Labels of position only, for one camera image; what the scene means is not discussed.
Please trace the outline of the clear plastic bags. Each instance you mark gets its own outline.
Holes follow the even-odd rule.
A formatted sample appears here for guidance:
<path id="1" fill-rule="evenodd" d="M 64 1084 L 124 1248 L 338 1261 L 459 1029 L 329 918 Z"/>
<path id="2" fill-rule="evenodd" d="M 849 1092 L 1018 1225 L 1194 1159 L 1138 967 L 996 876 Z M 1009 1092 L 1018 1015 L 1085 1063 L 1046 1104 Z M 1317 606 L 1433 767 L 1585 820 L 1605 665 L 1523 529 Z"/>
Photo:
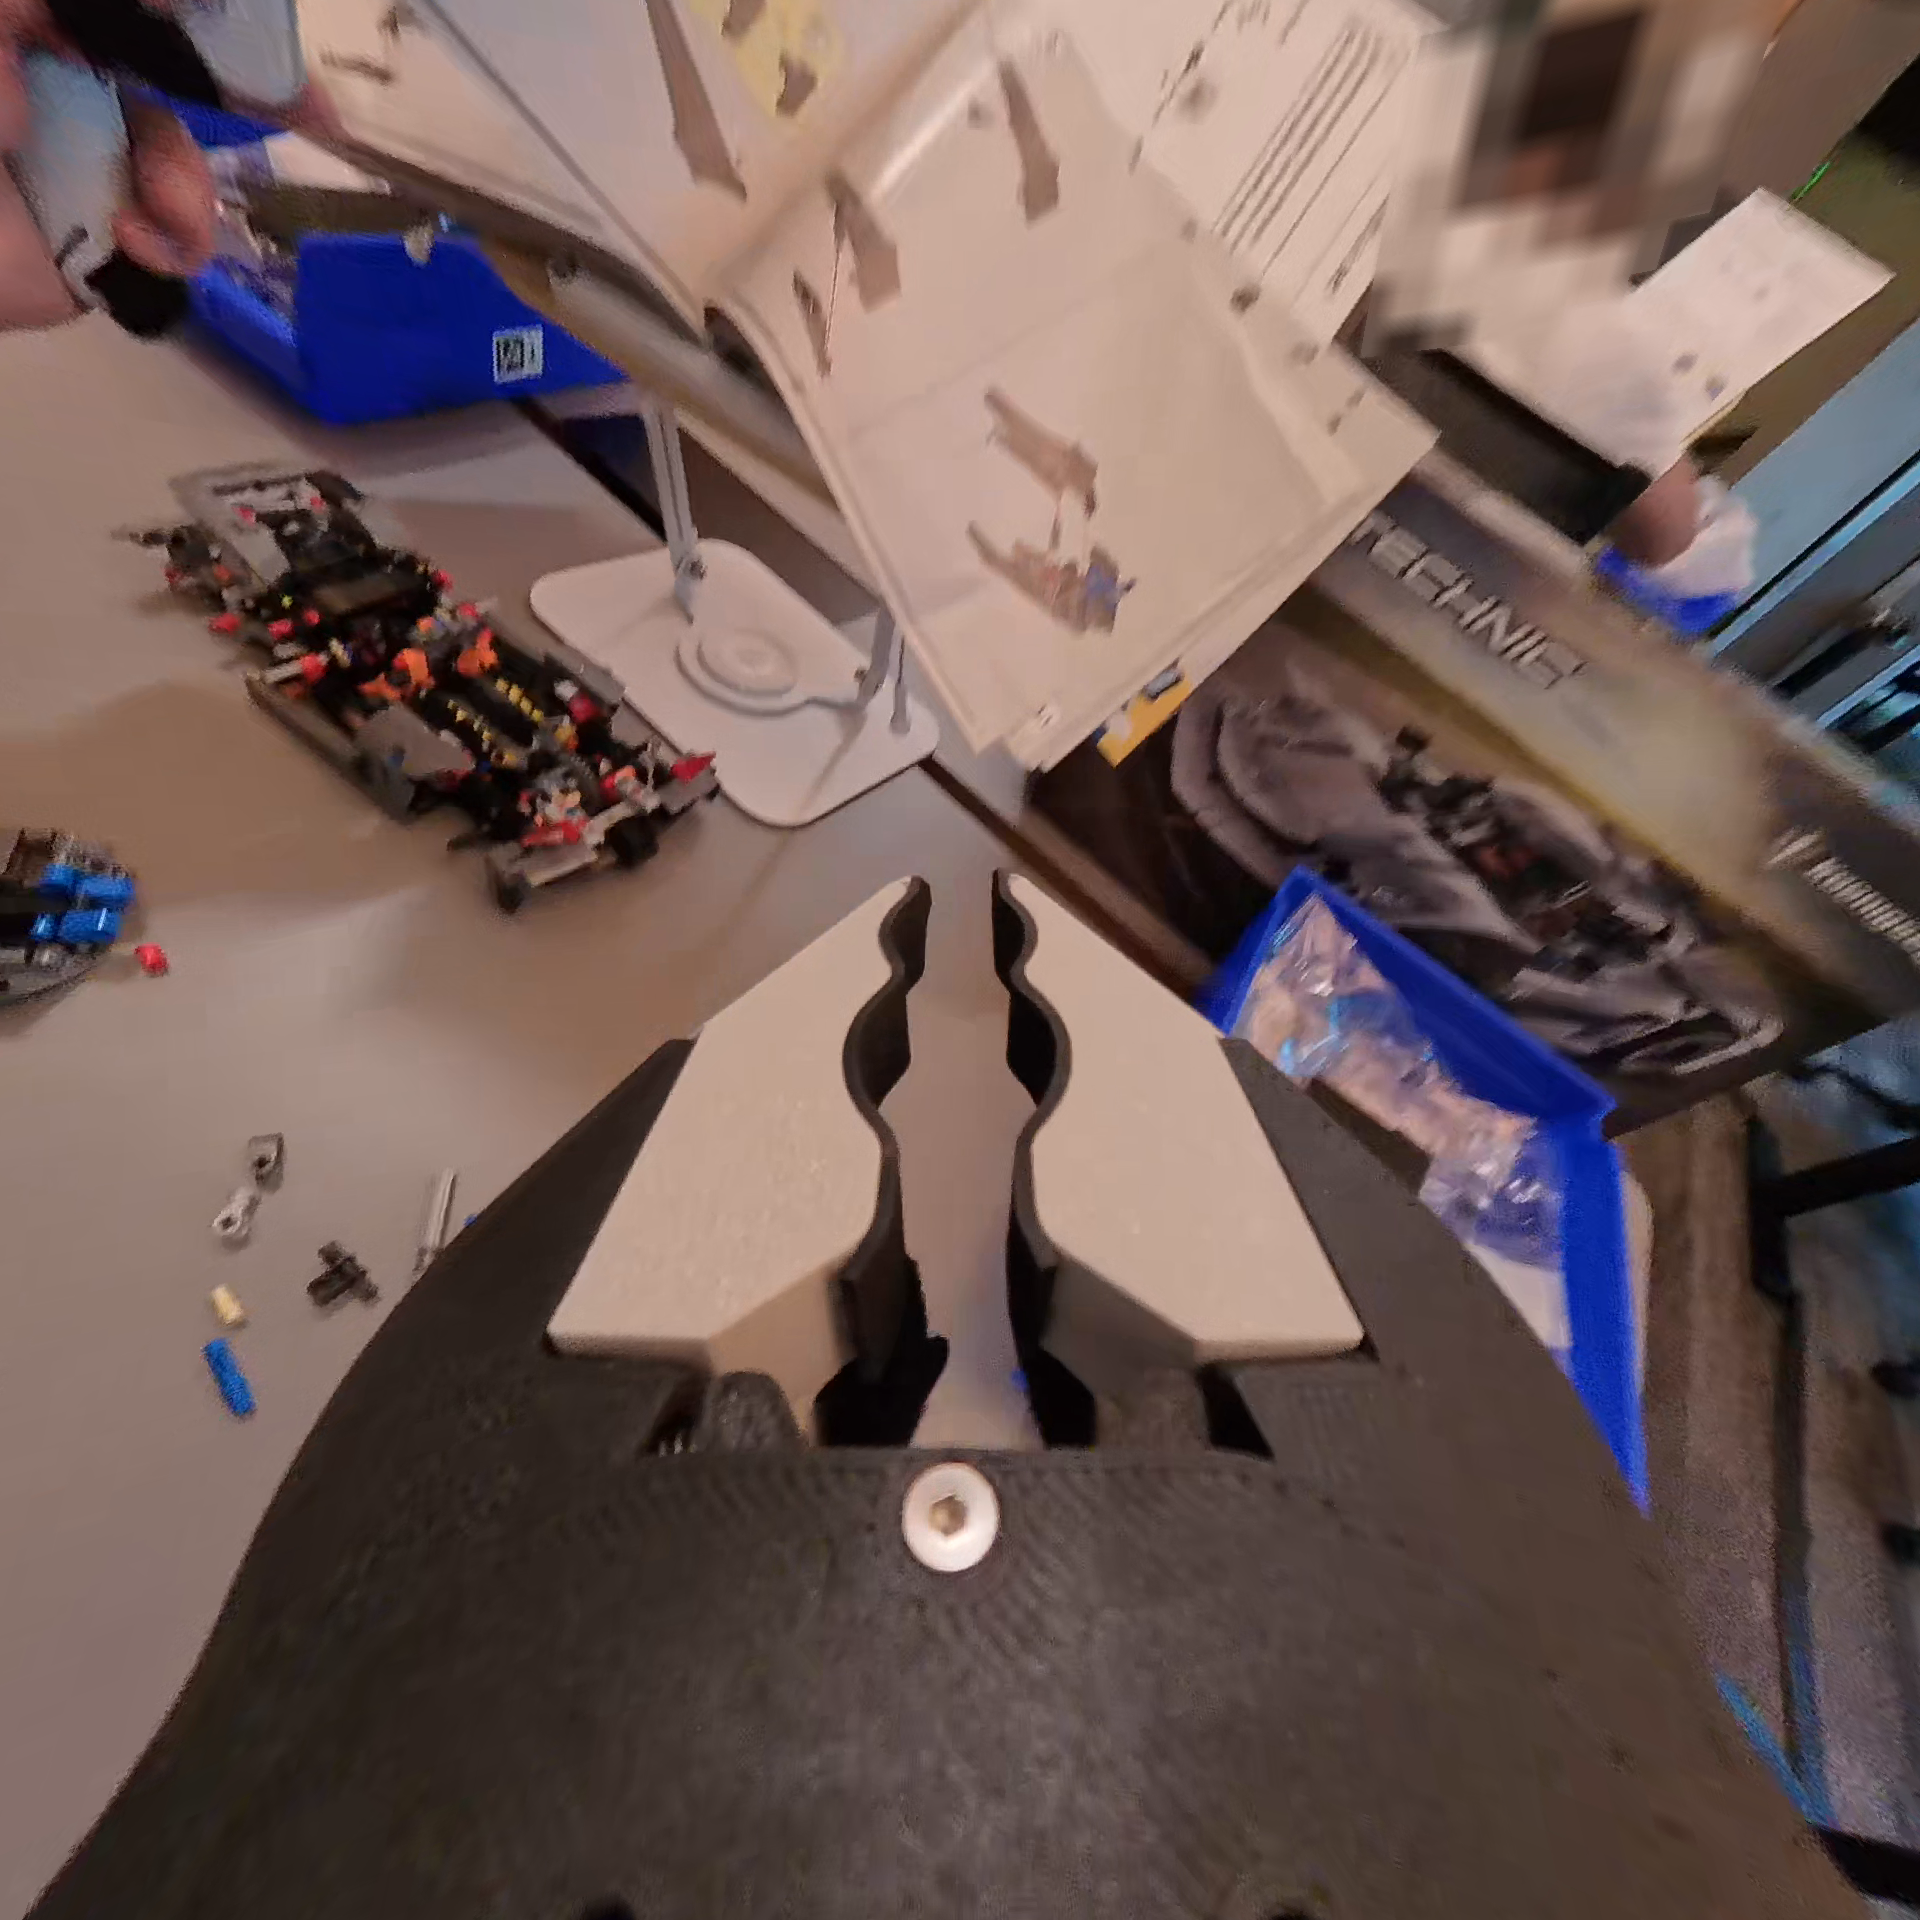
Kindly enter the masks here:
<path id="1" fill-rule="evenodd" d="M 1465 1090 L 1328 904 L 1282 920 L 1235 1034 L 1409 1144 L 1424 1165 L 1419 1200 L 1481 1261 L 1565 1276 L 1563 1184 L 1544 1125 Z"/>

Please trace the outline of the blue plastic bin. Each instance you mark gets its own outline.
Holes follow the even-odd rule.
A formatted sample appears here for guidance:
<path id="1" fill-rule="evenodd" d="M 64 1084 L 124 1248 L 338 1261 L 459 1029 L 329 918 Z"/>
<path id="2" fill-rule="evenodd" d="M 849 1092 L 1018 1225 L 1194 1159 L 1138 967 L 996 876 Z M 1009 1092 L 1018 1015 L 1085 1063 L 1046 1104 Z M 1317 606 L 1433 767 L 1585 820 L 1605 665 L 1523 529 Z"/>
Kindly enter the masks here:
<path id="1" fill-rule="evenodd" d="M 1307 870 L 1284 878 L 1201 989 L 1195 1008 L 1221 1034 L 1237 1039 L 1235 1023 L 1266 943 L 1310 900 L 1328 904 L 1363 956 L 1400 989 L 1465 1090 L 1544 1125 L 1563 1184 L 1565 1276 L 1540 1277 L 1481 1261 L 1458 1242 L 1547 1348 L 1601 1431 L 1634 1503 L 1645 1506 L 1644 1308 L 1628 1249 L 1625 1169 L 1605 1134 L 1613 1100 L 1461 975 Z"/>
<path id="2" fill-rule="evenodd" d="M 300 412 L 370 424 L 622 381 L 521 302 L 466 229 L 298 135 L 173 112 L 220 193 L 189 327 Z"/>

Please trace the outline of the person's left hand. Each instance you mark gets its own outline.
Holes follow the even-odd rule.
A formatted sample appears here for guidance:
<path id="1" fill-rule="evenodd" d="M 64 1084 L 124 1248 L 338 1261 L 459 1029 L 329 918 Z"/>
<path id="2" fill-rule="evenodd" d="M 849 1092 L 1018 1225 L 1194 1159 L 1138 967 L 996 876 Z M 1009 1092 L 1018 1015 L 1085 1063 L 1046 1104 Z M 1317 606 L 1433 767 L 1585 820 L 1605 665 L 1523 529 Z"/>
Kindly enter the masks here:
<path id="1" fill-rule="evenodd" d="M 5 5 L 3 148 L 10 159 L 33 133 L 33 105 L 19 64 L 22 52 L 64 52 L 44 5 Z M 114 217 L 116 241 L 146 269 L 189 279 L 212 241 L 217 196 L 192 135 L 161 103 L 132 98 L 129 182 Z M 3 332 L 56 328 L 83 316 L 10 168 L 3 172 Z"/>

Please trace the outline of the black box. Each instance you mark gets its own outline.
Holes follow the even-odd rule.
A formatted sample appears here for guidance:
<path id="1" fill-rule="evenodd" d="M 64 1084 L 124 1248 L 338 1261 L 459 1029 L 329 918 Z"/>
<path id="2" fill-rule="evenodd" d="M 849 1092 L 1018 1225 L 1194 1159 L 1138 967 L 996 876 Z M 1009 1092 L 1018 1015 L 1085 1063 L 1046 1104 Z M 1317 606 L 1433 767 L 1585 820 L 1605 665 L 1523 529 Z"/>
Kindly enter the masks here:
<path id="1" fill-rule="evenodd" d="M 1186 988 L 1312 876 L 1628 1129 L 1915 1029 L 1915 799 L 1437 454 L 1150 736 L 1025 798 Z"/>

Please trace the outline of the large lego car chassis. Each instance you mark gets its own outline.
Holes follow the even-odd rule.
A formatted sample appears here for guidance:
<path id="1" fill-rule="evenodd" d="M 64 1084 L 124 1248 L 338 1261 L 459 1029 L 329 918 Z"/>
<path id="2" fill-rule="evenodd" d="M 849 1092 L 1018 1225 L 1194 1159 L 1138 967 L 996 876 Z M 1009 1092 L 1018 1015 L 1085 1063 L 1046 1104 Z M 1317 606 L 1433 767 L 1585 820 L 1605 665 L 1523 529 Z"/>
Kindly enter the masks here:
<path id="1" fill-rule="evenodd" d="M 251 661 L 248 694 L 401 824 L 444 810 L 501 914 L 649 861 L 718 794 L 602 662 L 461 597 L 338 471 L 238 464 L 172 482 L 176 516 L 114 538 Z"/>

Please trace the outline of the white book stand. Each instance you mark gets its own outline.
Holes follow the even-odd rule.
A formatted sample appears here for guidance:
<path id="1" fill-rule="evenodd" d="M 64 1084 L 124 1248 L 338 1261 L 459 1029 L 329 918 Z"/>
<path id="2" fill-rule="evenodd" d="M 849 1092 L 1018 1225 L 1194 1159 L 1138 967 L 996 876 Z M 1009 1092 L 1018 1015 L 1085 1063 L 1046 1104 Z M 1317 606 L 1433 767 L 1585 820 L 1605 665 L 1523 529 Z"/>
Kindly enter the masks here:
<path id="1" fill-rule="evenodd" d="M 752 550 L 702 535 L 676 412 L 642 391 L 638 426 L 660 544 L 542 575 L 538 620 L 672 746 L 710 753 L 722 794 L 758 824 L 814 824 L 925 762 L 941 729 L 907 686 L 892 609 L 858 647 Z"/>

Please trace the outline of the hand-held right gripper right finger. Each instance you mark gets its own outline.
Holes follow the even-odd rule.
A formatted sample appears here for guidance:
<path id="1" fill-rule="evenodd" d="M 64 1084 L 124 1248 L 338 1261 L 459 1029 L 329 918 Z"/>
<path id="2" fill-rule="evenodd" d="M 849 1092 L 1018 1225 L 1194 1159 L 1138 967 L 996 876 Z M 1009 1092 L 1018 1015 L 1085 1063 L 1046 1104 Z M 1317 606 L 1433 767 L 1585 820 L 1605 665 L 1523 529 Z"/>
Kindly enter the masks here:
<path id="1" fill-rule="evenodd" d="M 1360 1314 L 1217 1029 L 1013 870 L 992 959 L 1029 1102 L 1006 1311 L 1038 1433 L 1096 1437 L 1152 1376 L 1357 1354 Z"/>

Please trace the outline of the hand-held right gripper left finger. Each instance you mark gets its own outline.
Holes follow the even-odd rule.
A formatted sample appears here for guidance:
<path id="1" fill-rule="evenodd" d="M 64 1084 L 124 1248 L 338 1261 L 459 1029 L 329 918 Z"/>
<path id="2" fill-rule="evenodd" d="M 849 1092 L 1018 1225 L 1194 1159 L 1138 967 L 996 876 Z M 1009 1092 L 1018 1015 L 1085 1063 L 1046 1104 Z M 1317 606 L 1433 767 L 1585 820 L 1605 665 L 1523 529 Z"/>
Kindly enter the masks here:
<path id="1" fill-rule="evenodd" d="M 763 1376 L 827 1441 L 901 1441 L 933 1388 L 883 1112 L 931 886 L 899 878 L 709 1017 L 546 1321 L 574 1357 Z"/>

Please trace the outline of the small lego gearbox assembly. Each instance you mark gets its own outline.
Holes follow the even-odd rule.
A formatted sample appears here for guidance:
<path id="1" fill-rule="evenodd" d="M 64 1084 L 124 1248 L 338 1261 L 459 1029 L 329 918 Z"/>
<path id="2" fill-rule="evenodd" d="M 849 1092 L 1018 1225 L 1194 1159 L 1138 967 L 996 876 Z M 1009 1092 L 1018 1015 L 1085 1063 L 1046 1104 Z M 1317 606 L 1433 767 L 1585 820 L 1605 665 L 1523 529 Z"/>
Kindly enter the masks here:
<path id="1" fill-rule="evenodd" d="M 118 943 L 138 880 L 108 844 L 3 828 L 3 1008 L 62 997 Z"/>

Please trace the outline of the lego instruction booklet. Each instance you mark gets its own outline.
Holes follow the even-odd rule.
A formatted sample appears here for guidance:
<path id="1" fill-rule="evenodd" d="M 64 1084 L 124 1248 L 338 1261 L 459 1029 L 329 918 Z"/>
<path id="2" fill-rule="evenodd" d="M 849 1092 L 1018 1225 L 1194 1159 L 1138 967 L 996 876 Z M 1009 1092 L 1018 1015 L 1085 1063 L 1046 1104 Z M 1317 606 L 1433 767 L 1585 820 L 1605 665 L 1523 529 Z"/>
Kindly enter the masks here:
<path id="1" fill-rule="evenodd" d="M 1148 5 L 300 5 L 323 136 L 826 496 L 973 752 L 1222 665 L 1433 432 L 1137 157 Z"/>

